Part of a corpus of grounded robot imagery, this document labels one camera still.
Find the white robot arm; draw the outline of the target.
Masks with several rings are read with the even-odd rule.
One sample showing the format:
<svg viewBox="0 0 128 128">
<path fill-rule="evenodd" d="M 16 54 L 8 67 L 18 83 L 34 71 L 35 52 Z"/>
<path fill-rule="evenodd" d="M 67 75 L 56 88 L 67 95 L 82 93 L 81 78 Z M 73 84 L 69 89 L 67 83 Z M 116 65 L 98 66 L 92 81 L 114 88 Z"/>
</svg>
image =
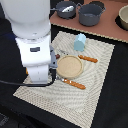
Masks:
<svg viewBox="0 0 128 128">
<path fill-rule="evenodd" d="M 50 0 L 0 0 L 11 23 L 22 65 L 33 83 L 46 84 L 51 63 Z"/>
</svg>

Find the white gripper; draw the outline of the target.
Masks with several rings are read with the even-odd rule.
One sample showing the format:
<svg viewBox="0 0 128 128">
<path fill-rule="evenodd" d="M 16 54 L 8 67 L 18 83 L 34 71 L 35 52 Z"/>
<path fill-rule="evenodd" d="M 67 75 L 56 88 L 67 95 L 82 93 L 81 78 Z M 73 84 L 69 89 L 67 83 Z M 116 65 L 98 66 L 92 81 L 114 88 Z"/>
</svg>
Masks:
<svg viewBox="0 0 128 128">
<path fill-rule="evenodd" d="M 50 36 L 37 40 L 16 39 L 22 65 L 27 68 L 33 83 L 46 84 L 49 69 L 57 68 L 54 48 L 50 45 L 50 42 Z"/>
</svg>

